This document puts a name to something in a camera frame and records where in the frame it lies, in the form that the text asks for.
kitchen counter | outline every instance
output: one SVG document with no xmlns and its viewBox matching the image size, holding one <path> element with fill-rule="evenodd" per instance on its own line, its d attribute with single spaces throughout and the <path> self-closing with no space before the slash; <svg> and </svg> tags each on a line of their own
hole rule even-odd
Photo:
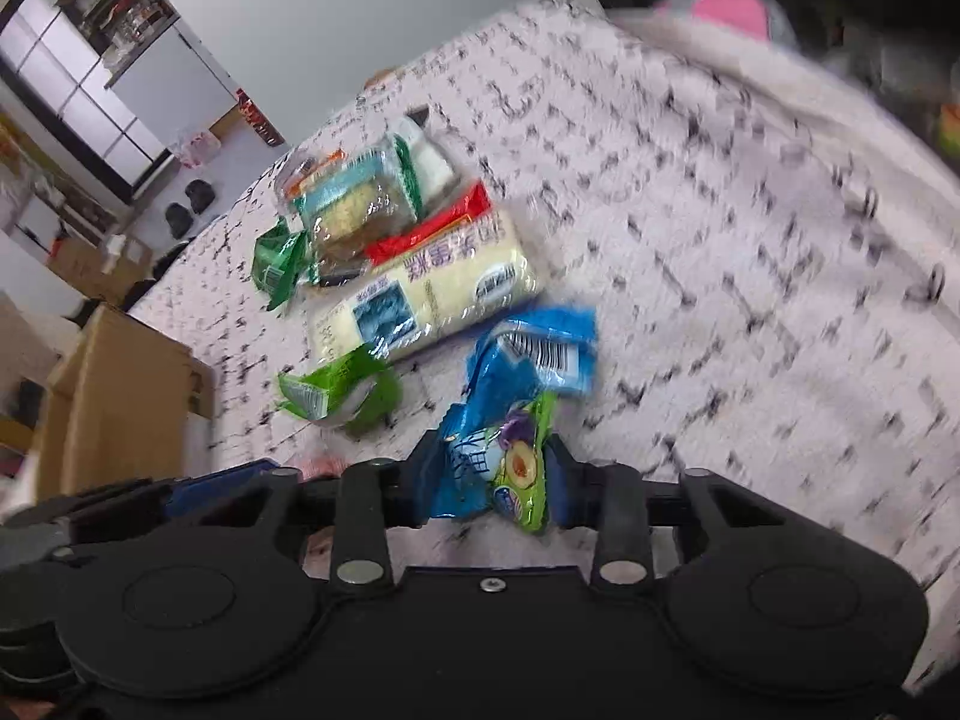
<svg viewBox="0 0 960 720">
<path fill-rule="evenodd" d="M 139 57 L 143 55 L 150 46 L 154 45 L 154 42 L 157 40 L 160 35 L 165 33 L 167 29 L 171 28 L 179 20 L 179 14 L 174 14 L 167 20 L 160 22 L 160 26 L 154 29 L 150 33 L 149 37 L 141 44 L 139 44 L 135 49 L 133 49 L 127 56 L 124 57 L 123 61 L 117 65 L 116 70 L 113 71 L 113 75 L 110 76 L 109 81 L 104 84 L 104 89 L 109 89 L 120 80 L 120 76 L 123 76 L 123 73 L 126 73 L 130 66 L 133 65 Z"/>
</svg>

window pane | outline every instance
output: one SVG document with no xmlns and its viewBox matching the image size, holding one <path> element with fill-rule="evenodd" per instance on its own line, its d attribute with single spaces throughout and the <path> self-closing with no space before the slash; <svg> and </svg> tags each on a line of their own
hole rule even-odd
<svg viewBox="0 0 960 720">
<path fill-rule="evenodd" d="M 120 137 L 119 127 L 82 90 L 66 103 L 61 119 L 99 156 L 106 154 L 107 149 Z"/>
<path fill-rule="evenodd" d="M 59 66 L 42 43 L 30 52 L 20 68 L 20 75 L 54 111 L 59 111 L 61 105 L 66 103 L 66 98 L 77 88 L 77 82 Z"/>
<path fill-rule="evenodd" d="M 0 32 L 0 52 L 14 70 L 20 67 L 23 57 L 30 52 L 36 42 L 37 35 L 34 30 L 30 29 L 25 20 L 16 13 L 4 27 L 3 32 Z"/>
<path fill-rule="evenodd" d="M 62 13 L 44 33 L 43 44 L 77 83 L 83 80 L 100 58 Z"/>
<path fill-rule="evenodd" d="M 58 9 L 51 8 L 46 0 L 24 0 L 16 12 L 27 20 L 32 30 L 40 34 L 56 18 Z"/>
<path fill-rule="evenodd" d="M 93 101 L 107 112 L 107 115 L 117 122 L 120 129 L 126 129 L 133 121 L 133 114 L 123 105 L 120 98 L 114 95 L 112 89 L 104 89 L 104 84 L 110 79 L 110 71 L 98 62 L 90 71 L 90 75 L 83 81 L 83 90 L 93 98 Z"/>
<path fill-rule="evenodd" d="M 133 141 L 126 135 L 117 141 L 109 153 L 107 153 L 107 165 L 110 165 L 128 182 L 133 184 L 150 167 L 150 160 L 143 152 L 133 146 Z"/>
<path fill-rule="evenodd" d="M 147 129 L 146 125 L 143 124 L 140 119 L 130 125 L 127 134 L 133 138 L 133 143 L 136 143 L 143 151 L 147 152 L 147 156 L 151 159 L 157 159 L 157 157 L 160 156 L 160 151 L 163 151 L 163 143 L 160 143 L 160 141 L 154 137 L 154 134 Z"/>
</svg>

tablecloth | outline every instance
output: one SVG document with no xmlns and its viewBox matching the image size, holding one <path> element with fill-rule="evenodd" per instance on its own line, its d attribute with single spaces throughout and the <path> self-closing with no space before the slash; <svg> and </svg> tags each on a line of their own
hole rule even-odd
<svg viewBox="0 0 960 720">
<path fill-rule="evenodd" d="M 423 104 L 428 135 L 514 216 L 549 282 L 541 301 L 596 309 L 596 389 L 560 426 L 577 456 L 656 479 L 704 466 L 894 557 L 930 599 L 917 674 L 946 662 L 960 350 L 942 317 L 904 301 L 917 276 L 896 246 L 848 210 L 867 191 L 853 161 L 821 162 L 814 128 L 570 0 L 520 4 L 426 53 L 311 140 L 356 151 Z M 277 411 L 275 377 L 312 370 L 308 318 L 333 298 L 301 290 L 268 313 L 250 276 L 278 165 L 132 312 L 217 372 L 216 467 L 286 463 L 317 440 Z M 472 343 L 398 365 L 403 405 L 352 459 L 405 457 L 458 399 Z M 586 531 L 528 536 L 491 514 L 389 541 L 397 573 L 586 568 L 593 546 Z"/>
</svg>

pink object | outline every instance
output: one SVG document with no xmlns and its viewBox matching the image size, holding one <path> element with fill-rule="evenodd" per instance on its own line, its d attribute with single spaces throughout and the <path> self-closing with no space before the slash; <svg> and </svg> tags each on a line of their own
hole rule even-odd
<svg viewBox="0 0 960 720">
<path fill-rule="evenodd" d="M 698 0 L 692 12 L 698 19 L 724 23 L 760 40 L 770 40 L 762 0 Z"/>
</svg>

green plastic wrapper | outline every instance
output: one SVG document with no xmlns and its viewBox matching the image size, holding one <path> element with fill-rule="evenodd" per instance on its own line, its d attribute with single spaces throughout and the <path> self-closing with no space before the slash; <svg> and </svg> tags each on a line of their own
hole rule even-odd
<svg viewBox="0 0 960 720">
<path fill-rule="evenodd" d="M 550 435 L 557 394 L 542 392 L 526 410 L 534 422 L 533 446 L 515 440 L 493 477 L 493 509 L 529 533 L 546 525 L 544 442 Z"/>
<path fill-rule="evenodd" d="M 400 403 L 400 380 L 368 346 L 359 346 L 306 376 L 277 376 L 280 408 L 301 419 L 366 433 Z"/>
<path fill-rule="evenodd" d="M 291 233 L 284 218 L 256 239 L 251 276 L 258 290 L 270 295 L 267 311 L 290 299 L 306 265 L 306 233 Z"/>
</svg>

